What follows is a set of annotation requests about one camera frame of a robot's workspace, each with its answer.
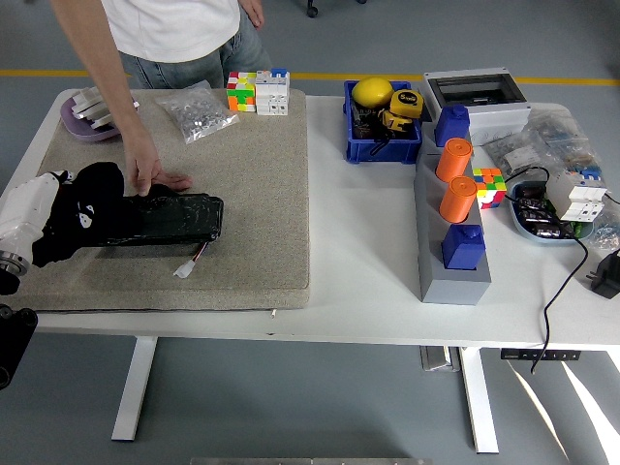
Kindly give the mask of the person's left hand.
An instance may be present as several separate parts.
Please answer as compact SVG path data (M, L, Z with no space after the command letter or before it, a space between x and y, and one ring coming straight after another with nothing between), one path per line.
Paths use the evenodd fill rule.
M248 15L251 23L257 30L264 26L264 8L261 0L239 0L240 7Z

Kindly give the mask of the person's right hand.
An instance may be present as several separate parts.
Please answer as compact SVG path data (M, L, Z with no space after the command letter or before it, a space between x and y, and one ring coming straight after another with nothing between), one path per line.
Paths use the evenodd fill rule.
M141 125L121 132L126 159L126 173L141 197L146 197L155 184L174 192L189 189L192 178L186 174L168 173L162 167L158 151L149 132Z

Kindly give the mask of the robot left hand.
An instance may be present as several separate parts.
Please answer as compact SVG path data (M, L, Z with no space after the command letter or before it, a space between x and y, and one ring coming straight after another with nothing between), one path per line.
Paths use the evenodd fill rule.
M33 263L33 244L43 237L59 187L72 175L46 172L12 189L1 209L1 251Z

